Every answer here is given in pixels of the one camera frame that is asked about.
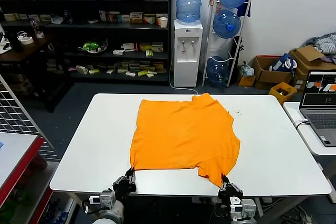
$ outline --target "red shelf edge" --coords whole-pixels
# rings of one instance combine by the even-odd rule
[[[0,207],[3,205],[3,203],[7,199],[9,193],[12,191],[16,182],[20,179],[22,173],[25,171],[30,161],[33,159],[33,157],[37,153],[38,149],[40,149],[43,142],[44,142],[43,137],[39,136],[35,139],[35,141],[31,144],[30,148],[27,150],[25,155],[21,158],[20,162],[14,168],[14,170],[8,177],[7,181],[2,186],[1,194],[0,194]]]
[[[53,190],[51,190],[50,187],[48,186],[45,193],[43,194],[42,199],[38,203],[38,206],[35,209],[34,214],[29,221],[29,224],[36,224],[39,222],[44,212],[44,209],[46,208],[52,194],[53,194]]]

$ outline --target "tape roll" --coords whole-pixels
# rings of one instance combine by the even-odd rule
[[[29,45],[34,42],[32,37],[24,37],[21,40],[22,45]]]

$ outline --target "orange t-shirt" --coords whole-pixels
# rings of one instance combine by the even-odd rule
[[[221,186],[221,174],[235,166],[240,141],[233,118],[206,93],[192,102],[142,100],[131,146],[135,170],[198,167],[198,174]]]

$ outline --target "yellow bin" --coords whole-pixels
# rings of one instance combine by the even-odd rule
[[[294,95],[298,90],[288,85],[285,82],[275,85],[269,90],[268,94],[275,96],[279,103],[283,105],[284,102],[287,102],[292,95]]]

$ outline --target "robotic hand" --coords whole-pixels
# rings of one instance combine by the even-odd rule
[[[113,183],[113,190],[109,188],[99,196],[91,196],[89,201],[82,202],[86,214],[99,212],[98,220],[93,224],[123,224],[124,201],[129,193],[136,191],[133,168]],[[254,219],[256,204],[252,199],[243,199],[243,191],[235,184],[230,183],[229,179],[223,174],[218,197],[222,201],[223,217],[229,219],[232,224],[256,224]],[[101,208],[88,212],[86,203],[100,204]]]
[[[99,212],[98,220],[93,224],[123,224],[124,221],[124,200],[128,194],[136,191],[134,168],[130,168],[125,176],[121,176],[113,183],[113,190],[103,191],[99,196],[91,196],[88,201],[82,202],[82,208],[90,215]],[[100,204],[100,209],[88,212],[86,203],[91,205]]]

